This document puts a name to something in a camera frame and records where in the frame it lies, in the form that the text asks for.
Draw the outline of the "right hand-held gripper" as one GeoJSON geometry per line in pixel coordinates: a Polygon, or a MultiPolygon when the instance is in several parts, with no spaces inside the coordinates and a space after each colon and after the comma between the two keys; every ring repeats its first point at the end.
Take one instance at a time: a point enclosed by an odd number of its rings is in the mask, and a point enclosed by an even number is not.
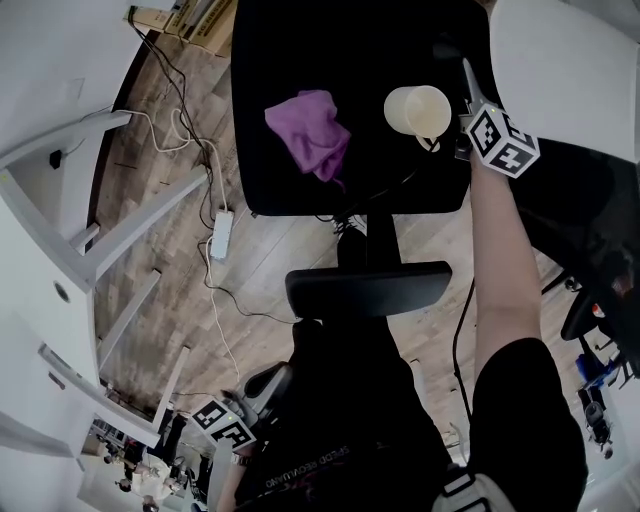
{"type": "Polygon", "coordinates": [[[459,115],[461,131],[455,158],[469,162],[475,151],[486,167],[516,179],[539,159],[538,139],[516,128],[504,110],[484,103],[470,62],[464,58],[462,64],[470,100],[466,102],[466,112],[459,115]]]}

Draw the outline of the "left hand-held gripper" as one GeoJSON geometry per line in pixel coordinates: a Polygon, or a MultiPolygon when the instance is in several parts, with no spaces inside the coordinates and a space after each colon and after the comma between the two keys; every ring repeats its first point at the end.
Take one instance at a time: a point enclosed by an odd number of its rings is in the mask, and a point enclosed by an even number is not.
{"type": "Polygon", "coordinates": [[[292,379],[291,366],[279,361],[251,373],[243,388],[211,397],[191,412],[191,421],[215,447],[229,440],[241,449],[265,436],[279,420],[283,393],[292,379]]]}

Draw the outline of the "cream ceramic mug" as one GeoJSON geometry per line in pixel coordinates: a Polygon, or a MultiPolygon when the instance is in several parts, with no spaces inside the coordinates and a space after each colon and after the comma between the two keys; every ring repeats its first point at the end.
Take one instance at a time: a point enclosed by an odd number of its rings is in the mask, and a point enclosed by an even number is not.
{"type": "Polygon", "coordinates": [[[446,95],[434,86],[400,87],[388,94],[384,117],[396,132],[415,137],[431,153],[440,150],[439,137],[452,120],[446,95]]]}

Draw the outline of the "purple cloth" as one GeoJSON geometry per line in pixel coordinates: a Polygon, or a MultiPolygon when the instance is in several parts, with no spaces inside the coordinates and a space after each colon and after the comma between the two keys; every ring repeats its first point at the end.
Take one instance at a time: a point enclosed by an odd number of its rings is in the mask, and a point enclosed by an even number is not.
{"type": "Polygon", "coordinates": [[[264,115],[302,174],[337,184],[346,192],[340,175],[351,133],[336,120],[337,107],[328,91],[300,91],[267,108],[264,115]]]}

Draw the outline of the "person's right forearm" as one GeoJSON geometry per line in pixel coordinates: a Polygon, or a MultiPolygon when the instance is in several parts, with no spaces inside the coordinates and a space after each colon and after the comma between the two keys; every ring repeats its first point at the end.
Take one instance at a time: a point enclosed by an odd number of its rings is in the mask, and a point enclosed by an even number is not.
{"type": "Polygon", "coordinates": [[[508,344],[541,337],[541,284],[506,176],[471,155],[470,201],[476,283],[475,372],[508,344]]]}

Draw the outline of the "person's left forearm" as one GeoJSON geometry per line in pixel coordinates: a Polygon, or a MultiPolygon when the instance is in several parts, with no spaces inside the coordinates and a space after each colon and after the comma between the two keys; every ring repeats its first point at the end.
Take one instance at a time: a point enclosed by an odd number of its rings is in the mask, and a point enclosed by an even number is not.
{"type": "Polygon", "coordinates": [[[236,490],[246,472],[245,466],[231,464],[222,486],[216,505],[216,512],[234,512],[236,509],[236,490]]]}

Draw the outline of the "person's black trousers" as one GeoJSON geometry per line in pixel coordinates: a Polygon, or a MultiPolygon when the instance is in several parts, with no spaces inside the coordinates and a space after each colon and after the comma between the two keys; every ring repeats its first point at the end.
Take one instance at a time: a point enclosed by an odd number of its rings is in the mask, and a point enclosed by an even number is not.
{"type": "Polygon", "coordinates": [[[386,318],[305,319],[293,328],[291,438],[330,449],[379,442],[411,449],[433,426],[386,318]]]}

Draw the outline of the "person's black t-shirt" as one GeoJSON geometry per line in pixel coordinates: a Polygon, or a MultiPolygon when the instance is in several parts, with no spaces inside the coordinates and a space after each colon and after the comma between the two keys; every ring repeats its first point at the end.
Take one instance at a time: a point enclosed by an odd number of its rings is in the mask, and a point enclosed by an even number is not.
{"type": "MultiPolygon", "coordinates": [[[[352,442],[330,449],[291,438],[289,401],[247,469],[236,512],[430,512],[451,458],[440,432],[411,449],[352,442]]],[[[555,362],[536,339],[494,354],[475,385],[469,467],[516,512],[577,512],[588,468],[581,429],[555,362]]]]}

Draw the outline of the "black mesh office chair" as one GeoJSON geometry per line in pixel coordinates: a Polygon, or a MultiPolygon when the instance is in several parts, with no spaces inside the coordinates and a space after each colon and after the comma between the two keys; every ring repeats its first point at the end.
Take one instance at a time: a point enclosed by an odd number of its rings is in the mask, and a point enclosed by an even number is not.
{"type": "MultiPolygon", "coordinates": [[[[401,86],[432,85],[464,106],[466,58],[498,99],[488,19],[475,0],[238,0],[231,80],[241,182],[265,216],[435,214],[459,209],[470,167],[454,155],[452,123],[436,153],[383,114],[401,86]],[[326,90],[351,133],[346,192],[302,174],[264,111],[326,90]]],[[[640,364],[640,174],[634,164],[544,140],[511,183],[533,246],[591,292],[618,348],[640,364]]]]}

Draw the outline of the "white power strip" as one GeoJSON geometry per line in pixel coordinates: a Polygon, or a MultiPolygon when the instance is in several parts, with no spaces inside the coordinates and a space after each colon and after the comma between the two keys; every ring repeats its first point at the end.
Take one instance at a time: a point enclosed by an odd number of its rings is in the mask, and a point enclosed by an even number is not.
{"type": "Polygon", "coordinates": [[[227,257],[234,213],[227,210],[219,210],[216,213],[214,226],[209,244],[209,255],[216,260],[224,260],[227,257]]]}

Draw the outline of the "person's right white shoe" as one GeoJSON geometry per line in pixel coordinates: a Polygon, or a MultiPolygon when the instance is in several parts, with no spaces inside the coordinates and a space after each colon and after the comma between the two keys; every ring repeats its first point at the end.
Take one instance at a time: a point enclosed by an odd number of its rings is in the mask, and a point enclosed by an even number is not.
{"type": "Polygon", "coordinates": [[[333,217],[331,223],[333,225],[333,232],[338,237],[342,237],[349,230],[355,230],[367,236],[367,221],[364,216],[333,217]]]}

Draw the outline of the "light grey waist bag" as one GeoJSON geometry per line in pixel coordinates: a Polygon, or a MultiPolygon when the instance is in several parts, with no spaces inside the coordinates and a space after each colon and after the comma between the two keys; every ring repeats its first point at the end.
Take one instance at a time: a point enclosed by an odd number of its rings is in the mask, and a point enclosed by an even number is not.
{"type": "Polygon", "coordinates": [[[516,512],[498,485],[484,474],[450,464],[431,512],[516,512]]]}

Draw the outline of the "white square table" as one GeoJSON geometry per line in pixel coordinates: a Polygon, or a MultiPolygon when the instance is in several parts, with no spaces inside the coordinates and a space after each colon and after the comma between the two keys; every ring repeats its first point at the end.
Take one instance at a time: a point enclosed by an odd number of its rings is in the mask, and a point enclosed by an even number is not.
{"type": "Polygon", "coordinates": [[[102,113],[61,125],[0,156],[0,316],[15,314],[72,369],[96,386],[94,288],[101,276],[150,227],[207,180],[198,166],[165,187],[80,254],[45,219],[8,170],[59,142],[127,124],[127,113],[102,113]],[[70,302],[63,302],[59,282],[70,302]]]}

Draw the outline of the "brown cardboard box stack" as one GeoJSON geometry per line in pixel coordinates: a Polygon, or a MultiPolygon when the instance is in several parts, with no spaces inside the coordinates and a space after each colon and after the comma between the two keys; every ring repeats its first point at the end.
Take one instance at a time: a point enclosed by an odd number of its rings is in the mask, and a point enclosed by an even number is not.
{"type": "Polygon", "coordinates": [[[134,5],[124,20],[177,38],[213,55],[231,56],[238,0],[176,0],[169,11],[134,5]]]}

